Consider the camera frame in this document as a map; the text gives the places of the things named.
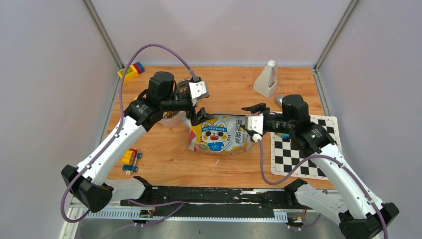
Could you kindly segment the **pet food bag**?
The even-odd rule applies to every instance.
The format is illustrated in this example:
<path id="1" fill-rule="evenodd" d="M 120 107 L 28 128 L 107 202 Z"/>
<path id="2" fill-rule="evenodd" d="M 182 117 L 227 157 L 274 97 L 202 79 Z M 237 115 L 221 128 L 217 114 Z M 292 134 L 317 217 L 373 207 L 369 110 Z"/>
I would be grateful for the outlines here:
<path id="1" fill-rule="evenodd" d="M 189 147 L 195 152 L 234 155 L 251 148 L 249 134 L 241 127 L 246 122 L 245 115 L 214 114 L 214 118 L 192 126 L 191 121 L 183 117 L 189 127 Z"/>

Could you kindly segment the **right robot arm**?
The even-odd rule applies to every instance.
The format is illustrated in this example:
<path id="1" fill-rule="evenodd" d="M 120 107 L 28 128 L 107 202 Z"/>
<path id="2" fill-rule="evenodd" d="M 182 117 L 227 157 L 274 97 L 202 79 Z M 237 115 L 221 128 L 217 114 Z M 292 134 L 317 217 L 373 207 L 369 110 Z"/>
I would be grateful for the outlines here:
<path id="1" fill-rule="evenodd" d="M 244 129 L 254 142 L 267 132 L 286 133 L 304 156 L 334 185 L 338 197 L 321 192 L 302 179 L 284 189 L 287 206 L 309 207 L 337 224 L 347 239 L 388 238 L 388 225 L 399 214 L 393 203 L 385 203 L 350 168 L 336 141 L 327 130 L 311 121 L 309 106 L 300 95 L 282 98 L 282 112 L 271 111 L 265 103 L 245 107 Z"/>

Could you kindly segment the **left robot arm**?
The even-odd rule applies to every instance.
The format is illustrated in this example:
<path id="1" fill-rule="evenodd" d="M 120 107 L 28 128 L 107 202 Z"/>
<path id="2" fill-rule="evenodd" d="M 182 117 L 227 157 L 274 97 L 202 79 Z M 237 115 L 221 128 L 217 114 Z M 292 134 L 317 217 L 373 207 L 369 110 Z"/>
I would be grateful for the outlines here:
<path id="1" fill-rule="evenodd" d="M 185 112 L 192 125 L 212 116 L 204 108 L 195 111 L 198 101 L 209 97 L 206 82 L 199 77 L 187 81 L 184 92 L 176 91 L 174 75 L 156 72 L 148 88 L 123 111 L 122 118 L 104 141 L 77 166 L 66 165 L 62 177 L 70 193 L 89 211 L 96 213 L 110 202 L 134 199 L 146 206 L 152 201 L 148 182 L 134 176 L 128 180 L 108 180 L 107 176 L 124 153 L 163 118 L 165 112 Z"/>

